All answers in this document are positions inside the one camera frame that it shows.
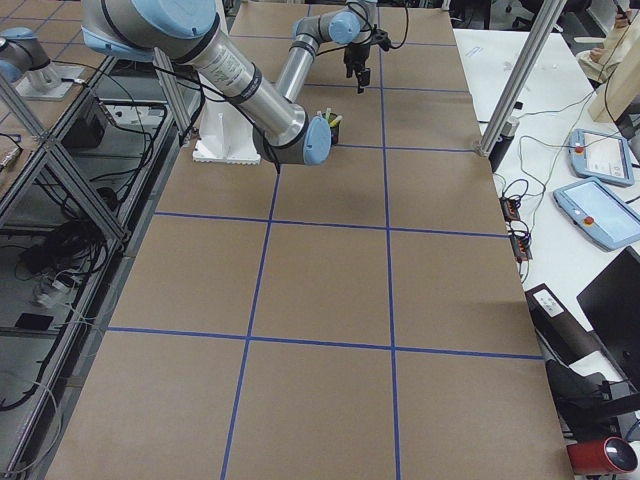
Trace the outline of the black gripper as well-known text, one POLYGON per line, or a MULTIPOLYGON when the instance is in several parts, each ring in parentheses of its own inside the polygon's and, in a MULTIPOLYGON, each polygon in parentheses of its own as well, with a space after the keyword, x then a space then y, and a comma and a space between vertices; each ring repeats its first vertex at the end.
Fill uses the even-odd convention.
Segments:
POLYGON ((346 68, 346 78, 356 76, 357 93, 363 94, 370 85, 370 69, 366 65, 370 54, 368 43, 350 43, 346 46, 343 62, 346 68))

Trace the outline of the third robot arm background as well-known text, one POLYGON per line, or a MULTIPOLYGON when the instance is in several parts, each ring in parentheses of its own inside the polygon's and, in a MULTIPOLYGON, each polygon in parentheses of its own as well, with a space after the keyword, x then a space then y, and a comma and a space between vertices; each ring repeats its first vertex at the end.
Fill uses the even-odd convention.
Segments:
POLYGON ((29 28, 1 32, 1 76, 25 99, 60 101, 83 72, 82 66, 56 64, 29 28))

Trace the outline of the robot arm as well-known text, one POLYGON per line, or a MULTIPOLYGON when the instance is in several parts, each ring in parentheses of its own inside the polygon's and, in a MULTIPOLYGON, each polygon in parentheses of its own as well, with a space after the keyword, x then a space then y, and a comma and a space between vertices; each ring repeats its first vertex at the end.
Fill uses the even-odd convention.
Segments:
POLYGON ((258 153, 276 166, 322 164, 331 149, 328 121, 296 104, 317 43, 300 34, 276 83, 224 31, 213 1, 84 1, 82 31, 104 55, 150 62, 157 50, 192 66, 253 125, 258 153))
POLYGON ((357 93, 370 84, 366 66, 377 21, 377 1, 346 1, 336 11, 299 19, 293 26, 293 42, 275 88, 290 102, 299 96, 323 44, 334 43, 344 51, 346 77, 356 77, 357 93))

